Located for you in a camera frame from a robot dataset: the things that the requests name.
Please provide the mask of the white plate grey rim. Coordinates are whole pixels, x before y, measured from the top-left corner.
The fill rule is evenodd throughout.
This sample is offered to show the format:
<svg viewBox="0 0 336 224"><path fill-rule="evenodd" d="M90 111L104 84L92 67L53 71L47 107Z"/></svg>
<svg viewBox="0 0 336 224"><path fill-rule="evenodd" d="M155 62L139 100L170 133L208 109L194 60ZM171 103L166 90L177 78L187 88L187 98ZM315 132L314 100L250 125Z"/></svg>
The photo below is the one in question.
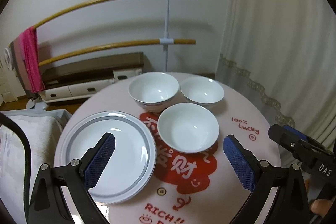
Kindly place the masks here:
<svg viewBox="0 0 336 224"><path fill-rule="evenodd" d="M55 153L55 165L82 159L100 144L84 169L84 185L102 205L125 202L149 182L157 158L154 137L138 118L119 111L90 115L69 132L63 132Z"/></svg>

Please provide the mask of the white bowl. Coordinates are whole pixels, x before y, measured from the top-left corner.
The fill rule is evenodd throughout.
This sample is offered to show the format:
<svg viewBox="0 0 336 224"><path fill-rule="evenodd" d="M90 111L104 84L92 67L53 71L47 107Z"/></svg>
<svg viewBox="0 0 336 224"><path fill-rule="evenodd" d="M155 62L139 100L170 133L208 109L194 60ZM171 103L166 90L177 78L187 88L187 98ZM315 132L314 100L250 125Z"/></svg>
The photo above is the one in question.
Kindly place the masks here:
<svg viewBox="0 0 336 224"><path fill-rule="evenodd" d="M213 79L193 76L181 83L181 93L191 103L205 108L213 108L223 100L225 92L222 86Z"/></svg>
<svg viewBox="0 0 336 224"><path fill-rule="evenodd" d="M178 103L158 118L159 137L182 153L198 153L210 148L219 137L219 124L212 112L193 103Z"/></svg>
<svg viewBox="0 0 336 224"><path fill-rule="evenodd" d="M163 72L148 72L135 77L128 93L144 110L160 113L179 92L178 80Z"/></svg>

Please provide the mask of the white barre stand post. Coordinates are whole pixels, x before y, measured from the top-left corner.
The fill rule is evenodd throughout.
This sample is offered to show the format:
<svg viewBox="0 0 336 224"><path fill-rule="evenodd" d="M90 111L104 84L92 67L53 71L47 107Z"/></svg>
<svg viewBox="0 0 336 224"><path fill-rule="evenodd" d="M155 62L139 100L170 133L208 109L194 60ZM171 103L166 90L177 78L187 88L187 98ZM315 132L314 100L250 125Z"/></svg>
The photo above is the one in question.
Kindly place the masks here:
<svg viewBox="0 0 336 224"><path fill-rule="evenodd" d="M163 31L163 72L167 72L167 63L168 63L168 45L171 39L169 39L169 10L170 10L170 0L166 0L166 12L164 19L164 31Z"/></svg>

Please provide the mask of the pink cloth on rail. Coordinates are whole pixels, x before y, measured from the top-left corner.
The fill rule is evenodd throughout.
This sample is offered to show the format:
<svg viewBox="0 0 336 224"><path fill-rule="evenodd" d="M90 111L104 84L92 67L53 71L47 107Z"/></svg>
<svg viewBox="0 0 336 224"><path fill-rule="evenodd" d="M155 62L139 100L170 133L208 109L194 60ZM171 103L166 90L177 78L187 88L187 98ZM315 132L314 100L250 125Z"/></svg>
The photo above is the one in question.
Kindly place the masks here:
<svg viewBox="0 0 336 224"><path fill-rule="evenodd" d="M25 69L31 85L31 91L38 93L45 90L39 70L37 30L29 27L19 35Z"/></svg>

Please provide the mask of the cream curtain with trim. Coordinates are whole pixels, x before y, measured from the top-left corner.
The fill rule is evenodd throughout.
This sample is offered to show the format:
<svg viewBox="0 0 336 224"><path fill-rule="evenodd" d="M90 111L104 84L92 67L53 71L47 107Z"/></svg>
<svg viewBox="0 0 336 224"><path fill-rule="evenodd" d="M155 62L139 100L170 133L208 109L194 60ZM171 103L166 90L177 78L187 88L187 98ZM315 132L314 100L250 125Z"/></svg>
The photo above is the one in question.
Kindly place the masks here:
<svg viewBox="0 0 336 224"><path fill-rule="evenodd" d="M335 13L327 0L228 0L216 79L269 124L335 143Z"/></svg>

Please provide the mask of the brown cloth on rail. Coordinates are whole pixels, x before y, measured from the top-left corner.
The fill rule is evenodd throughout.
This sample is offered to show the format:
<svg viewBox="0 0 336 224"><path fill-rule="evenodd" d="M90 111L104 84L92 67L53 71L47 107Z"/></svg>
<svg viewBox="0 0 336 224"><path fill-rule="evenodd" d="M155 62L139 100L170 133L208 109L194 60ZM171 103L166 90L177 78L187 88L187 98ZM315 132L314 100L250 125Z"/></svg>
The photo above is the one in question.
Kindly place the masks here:
<svg viewBox="0 0 336 224"><path fill-rule="evenodd" d="M34 97L34 93L31 92L31 84L27 75L26 67L21 54L19 38L14 39L10 44L10 50L13 57L13 63L18 79L29 98Z"/></svg>

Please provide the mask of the white round fan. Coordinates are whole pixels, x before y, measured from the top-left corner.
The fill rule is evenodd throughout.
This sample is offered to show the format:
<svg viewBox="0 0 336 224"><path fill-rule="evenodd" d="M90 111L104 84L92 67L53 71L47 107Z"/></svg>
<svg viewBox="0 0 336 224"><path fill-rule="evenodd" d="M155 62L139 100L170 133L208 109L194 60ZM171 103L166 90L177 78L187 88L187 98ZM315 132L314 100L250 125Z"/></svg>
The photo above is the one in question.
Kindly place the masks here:
<svg viewBox="0 0 336 224"><path fill-rule="evenodd" d="M9 71L13 71L14 70L14 61L13 61L13 56L11 54L11 49L10 47L6 47L4 50L4 59L5 59L5 63L7 66L7 69Z"/></svg>

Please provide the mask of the lower wooden barre rail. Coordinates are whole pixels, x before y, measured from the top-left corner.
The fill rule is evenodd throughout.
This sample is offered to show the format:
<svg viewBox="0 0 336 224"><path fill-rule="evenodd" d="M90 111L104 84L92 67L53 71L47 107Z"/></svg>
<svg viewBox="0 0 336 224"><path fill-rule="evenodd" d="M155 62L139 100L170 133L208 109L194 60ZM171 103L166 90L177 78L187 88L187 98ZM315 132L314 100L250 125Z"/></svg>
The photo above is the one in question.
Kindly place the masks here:
<svg viewBox="0 0 336 224"><path fill-rule="evenodd" d="M196 41L193 39L170 39L170 38L161 38L161 39L148 39L148 40L131 40L125 42L116 42L116 43L109 43L100 46L88 47L82 50L72 51L69 53L64 53L62 55L51 57L49 59L43 60L39 62L39 67L44 65L49 65L56 61L68 59L75 56L84 55L87 53L93 53L98 51L105 51L111 50L116 48L127 48L127 47L137 47L137 46L154 46L154 45L195 45Z"/></svg>

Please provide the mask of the white bed cover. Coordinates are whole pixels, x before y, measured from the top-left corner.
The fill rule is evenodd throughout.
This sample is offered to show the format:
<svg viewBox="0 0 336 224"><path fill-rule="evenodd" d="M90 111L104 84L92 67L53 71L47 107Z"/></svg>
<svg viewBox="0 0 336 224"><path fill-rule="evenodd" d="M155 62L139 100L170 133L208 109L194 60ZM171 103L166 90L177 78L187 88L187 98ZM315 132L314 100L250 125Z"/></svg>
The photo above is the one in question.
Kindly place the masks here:
<svg viewBox="0 0 336 224"><path fill-rule="evenodd" d="M3 114L26 134L31 147L32 167L30 191L39 167L52 165L60 135L71 118L67 110L13 110ZM1 200L15 223L26 223L23 208L25 155L19 138L1 126Z"/></svg>

